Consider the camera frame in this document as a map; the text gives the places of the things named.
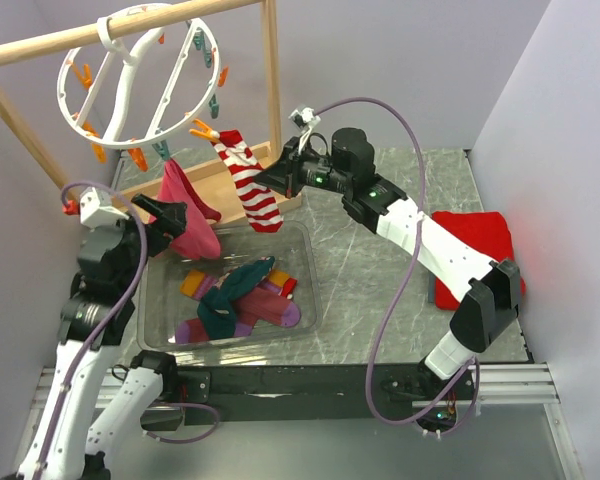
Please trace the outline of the red white striped sock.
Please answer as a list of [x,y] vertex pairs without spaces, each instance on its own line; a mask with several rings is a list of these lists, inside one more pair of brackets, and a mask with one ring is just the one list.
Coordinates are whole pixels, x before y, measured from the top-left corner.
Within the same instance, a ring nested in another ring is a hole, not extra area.
[[238,130],[210,131],[211,143],[227,167],[245,217],[257,233],[276,233],[283,225],[273,192],[255,181],[263,168]]
[[293,297],[293,292],[297,286],[297,280],[294,277],[286,272],[276,270],[271,274],[270,280],[280,289],[280,295],[282,297],[287,299]]

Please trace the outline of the pink sock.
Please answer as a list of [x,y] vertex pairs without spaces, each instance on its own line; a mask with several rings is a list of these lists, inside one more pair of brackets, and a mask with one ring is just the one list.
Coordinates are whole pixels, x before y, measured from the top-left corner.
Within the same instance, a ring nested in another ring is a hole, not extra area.
[[192,260],[220,256],[220,242],[208,221],[219,221],[222,215],[202,200],[174,158],[165,162],[157,200],[186,205],[186,230],[171,242],[172,250]]

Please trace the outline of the dark teal sock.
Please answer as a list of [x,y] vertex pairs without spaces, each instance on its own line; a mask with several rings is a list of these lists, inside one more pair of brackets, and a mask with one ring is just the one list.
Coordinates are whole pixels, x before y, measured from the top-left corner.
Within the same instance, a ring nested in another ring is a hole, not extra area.
[[261,257],[227,273],[216,285],[216,308],[228,309],[233,301],[250,293],[271,272],[274,264],[273,256]]
[[237,314],[233,303],[247,291],[238,287],[212,287],[198,303],[197,315],[210,340],[231,338],[235,333]]

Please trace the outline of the purple sock with orange cuff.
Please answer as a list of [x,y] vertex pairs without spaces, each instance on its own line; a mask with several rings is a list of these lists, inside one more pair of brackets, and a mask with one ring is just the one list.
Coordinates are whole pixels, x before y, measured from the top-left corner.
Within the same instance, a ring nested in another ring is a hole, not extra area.
[[[238,322],[263,320],[274,326],[291,328],[301,319],[301,311],[292,299],[280,295],[280,289],[271,282],[273,269],[261,283],[244,297],[233,303]],[[180,285],[186,297],[199,300],[218,282],[216,277],[199,270],[191,270]]]

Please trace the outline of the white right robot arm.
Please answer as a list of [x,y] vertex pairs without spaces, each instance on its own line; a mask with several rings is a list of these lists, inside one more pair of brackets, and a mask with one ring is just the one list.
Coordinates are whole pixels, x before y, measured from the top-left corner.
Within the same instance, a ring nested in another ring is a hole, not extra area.
[[306,135],[286,142],[277,162],[281,192],[303,187],[340,195],[346,213],[372,233],[413,255],[458,301],[449,329],[424,358],[419,374],[424,395],[440,399],[453,375],[487,350],[519,316],[521,274],[510,258],[496,260],[469,246],[418,209],[414,199],[377,173],[375,151],[363,130],[341,128],[331,150],[316,152]]

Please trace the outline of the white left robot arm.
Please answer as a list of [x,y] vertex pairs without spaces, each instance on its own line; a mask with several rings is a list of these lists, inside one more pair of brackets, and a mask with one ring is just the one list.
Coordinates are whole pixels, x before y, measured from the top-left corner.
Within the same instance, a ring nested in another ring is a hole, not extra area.
[[208,205],[174,159],[165,166],[157,198],[137,193],[128,213],[93,211],[77,257],[71,296],[61,312],[55,373],[36,435],[14,479],[107,479],[117,440],[153,400],[173,399],[180,388],[175,360],[133,368],[138,386],[117,396],[90,421],[106,368],[134,311],[132,297],[149,257],[175,245],[185,253],[209,251],[210,224],[222,215]]

